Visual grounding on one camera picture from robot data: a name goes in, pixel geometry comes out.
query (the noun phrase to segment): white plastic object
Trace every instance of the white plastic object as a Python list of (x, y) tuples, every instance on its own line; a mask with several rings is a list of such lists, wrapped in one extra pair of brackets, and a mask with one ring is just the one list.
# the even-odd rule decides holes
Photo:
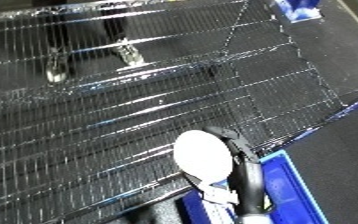
[(240, 217), (235, 224), (273, 224), (268, 215), (249, 215)]
[(204, 194), (202, 195), (203, 199), (209, 202), (217, 204), (236, 204), (238, 205), (238, 195), (235, 191), (230, 192), (223, 188), (213, 187), (211, 185), (205, 185), (204, 182), (201, 182), (197, 188), (201, 190)]
[(174, 146), (174, 160), (204, 184), (225, 180), (233, 169), (230, 151), (218, 137), (204, 131), (182, 133)]

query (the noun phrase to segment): shoe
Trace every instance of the shoe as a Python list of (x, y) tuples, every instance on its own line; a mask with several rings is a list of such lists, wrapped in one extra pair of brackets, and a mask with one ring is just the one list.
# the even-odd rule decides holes
[(67, 79), (68, 59), (64, 47), (49, 48), (49, 57), (46, 64), (46, 77), (50, 83), (60, 83)]
[(123, 38), (116, 42), (120, 44), (113, 48), (113, 52), (119, 55), (122, 61), (129, 66), (139, 66), (144, 63), (143, 56), (132, 44), (128, 44), (128, 39)]

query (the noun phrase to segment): black pants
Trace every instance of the black pants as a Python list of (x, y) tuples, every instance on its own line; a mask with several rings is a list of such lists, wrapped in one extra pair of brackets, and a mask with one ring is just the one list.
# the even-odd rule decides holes
[[(34, 7), (44, 7), (44, 6), (55, 6), (66, 4), (67, 0), (32, 0)], [(48, 37), (48, 42), (51, 47), (60, 48), (68, 44), (68, 33), (67, 27), (64, 24), (65, 18), (63, 15), (58, 15), (58, 9), (51, 11), (50, 16), (47, 16), (43, 22), (46, 23), (58, 23), (63, 22), (59, 25), (47, 26), (46, 33)], [(103, 16), (115, 15), (120, 13), (125, 13), (126, 9), (111, 9), (111, 10), (102, 10)], [(125, 17), (113, 18), (104, 20), (104, 27), (106, 29), (107, 35), (112, 42), (116, 42), (119, 39), (125, 37), (125, 27), (127, 21)]]

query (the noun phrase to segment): blue plastic bin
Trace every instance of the blue plastic bin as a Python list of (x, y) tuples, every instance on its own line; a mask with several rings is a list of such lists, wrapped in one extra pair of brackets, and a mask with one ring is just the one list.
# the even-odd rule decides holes
[[(328, 224), (287, 153), (283, 150), (262, 159), (266, 191), (276, 205), (270, 214), (274, 224)], [(194, 224), (233, 223), (230, 206), (203, 201), (196, 190), (183, 203)]]
[(275, 0), (275, 2), (291, 23), (322, 17), (317, 8), (319, 0)]

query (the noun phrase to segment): chrome wire grid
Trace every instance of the chrome wire grid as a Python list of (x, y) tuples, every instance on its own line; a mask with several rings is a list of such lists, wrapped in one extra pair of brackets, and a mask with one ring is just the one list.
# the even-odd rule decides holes
[[(61, 6), (52, 23), (0, 13), (0, 223), (110, 222), (188, 189), (172, 160), (183, 131), (238, 128), (258, 146), (342, 106), (262, 1), (128, 1), (113, 16), (104, 3)], [(114, 17), (143, 66), (111, 53)], [(72, 72), (51, 86), (45, 27), (59, 24)]]

